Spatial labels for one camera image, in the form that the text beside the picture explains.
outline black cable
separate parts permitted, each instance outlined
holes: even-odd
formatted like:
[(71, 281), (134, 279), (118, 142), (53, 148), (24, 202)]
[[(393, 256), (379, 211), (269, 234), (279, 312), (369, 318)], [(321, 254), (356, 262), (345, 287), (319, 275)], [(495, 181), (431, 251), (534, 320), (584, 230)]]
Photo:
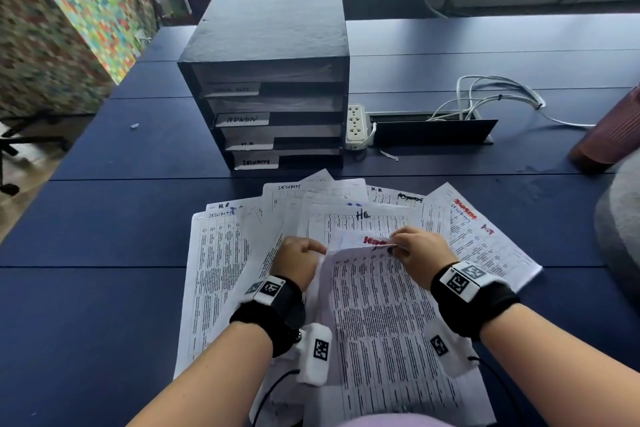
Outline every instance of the black cable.
[(507, 396), (509, 397), (509, 400), (511, 400), (513, 409), (516, 411), (516, 413), (518, 414), (518, 418), (520, 419), (520, 425), (522, 425), (522, 427), (525, 427), (526, 423), (524, 422), (524, 415), (522, 415), (520, 406), (518, 405), (518, 402), (516, 402), (516, 398), (511, 394), (511, 391), (508, 389), (507, 384), (500, 378), (500, 375), (498, 375), (496, 371), (489, 366), (489, 363), (484, 361), (484, 359), (482, 358), (478, 358), (476, 356), (469, 356), (467, 359), (469, 361), (477, 361), (481, 365), (486, 366), (487, 369), (494, 375), (494, 377), (496, 377), (496, 380), (500, 382), (500, 384), (502, 385), (502, 388), (504, 388), (504, 391), (507, 392)]
[(265, 404), (265, 402), (267, 402), (267, 399), (269, 398), (269, 395), (271, 395), (271, 392), (273, 391), (273, 389), (278, 386), (278, 383), (283, 381), (289, 375), (297, 375), (299, 373), (300, 373), (299, 369), (290, 370), (290, 371), (286, 372), (284, 375), (282, 375), (281, 377), (279, 377), (276, 380), (276, 382), (271, 386), (271, 388), (269, 390), (267, 390), (267, 393), (265, 393), (264, 397), (262, 397), (262, 401), (260, 402), (260, 406), (258, 407), (258, 410), (255, 413), (255, 417), (253, 418), (252, 427), (255, 427), (255, 423), (258, 422), (258, 415), (260, 415), (260, 411), (262, 410), (262, 407), (264, 407), (264, 404)]

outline wooden floor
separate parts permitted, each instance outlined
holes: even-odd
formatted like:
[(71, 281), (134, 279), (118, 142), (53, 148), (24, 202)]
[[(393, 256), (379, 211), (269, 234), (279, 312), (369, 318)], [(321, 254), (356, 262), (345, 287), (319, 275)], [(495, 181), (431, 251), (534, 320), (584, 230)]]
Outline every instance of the wooden floor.
[[(54, 125), (38, 122), (20, 135), (61, 135), (70, 142), (75, 142), (92, 118), (63, 118)], [(0, 133), (4, 133), (12, 124), (15, 122), (10, 120), (0, 122)], [(20, 187), (20, 192), (15, 196), (0, 193), (0, 242), (20, 219), (65, 156), (65, 152), (56, 144), (16, 144), (14, 147), (19, 152), (15, 157), (0, 152), (4, 183)]]

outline white label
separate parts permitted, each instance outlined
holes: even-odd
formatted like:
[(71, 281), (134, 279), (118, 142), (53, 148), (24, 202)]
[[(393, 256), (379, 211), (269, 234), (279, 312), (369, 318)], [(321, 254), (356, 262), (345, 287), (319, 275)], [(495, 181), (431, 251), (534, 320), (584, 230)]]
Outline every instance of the white label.
[(278, 169), (280, 157), (277, 155), (247, 155), (247, 157), (236, 157), (236, 171), (246, 171), (249, 169)]
[(223, 113), (216, 118), (217, 127), (241, 127), (269, 124), (269, 113)]
[(260, 137), (259, 139), (228, 140), (225, 150), (272, 150), (273, 137)]
[(260, 83), (208, 83), (202, 90), (203, 98), (212, 96), (256, 96)]

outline black wristband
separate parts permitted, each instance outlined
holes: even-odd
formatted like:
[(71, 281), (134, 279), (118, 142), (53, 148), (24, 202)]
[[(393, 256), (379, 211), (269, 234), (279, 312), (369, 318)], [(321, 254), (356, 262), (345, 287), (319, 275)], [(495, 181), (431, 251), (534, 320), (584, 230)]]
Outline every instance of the black wristband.
[(302, 291), (291, 279), (282, 278), (287, 286), (276, 296), (271, 306), (256, 301), (245, 302), (233, 313), (229, 323), (239, 321), (260, 326), (273, 343), (273, 358), (283, 355), (299, 340), (300, 328), (305, 324)]
[(482, 287), (471, 302), (466, 302), (440, 281), (450, 267), (440, 270), (433, 278), (431, 295), (438, 303), (444, 322), (454, 333), (478, 341), (482, 326), (519, 303), (520, 298), (509, 286), (493, 282)]

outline caster wheel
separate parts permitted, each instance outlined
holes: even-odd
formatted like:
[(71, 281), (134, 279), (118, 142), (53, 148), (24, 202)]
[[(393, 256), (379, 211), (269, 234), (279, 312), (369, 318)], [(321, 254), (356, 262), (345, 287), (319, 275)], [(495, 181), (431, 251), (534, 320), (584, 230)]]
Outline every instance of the caster wheel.
[(20, 192), (20, 188), (15, 184), (3, 184), (0, 185), (0, 192), (4, 192), (4, 194), (8, 194), (9, 196), (15, 196)]

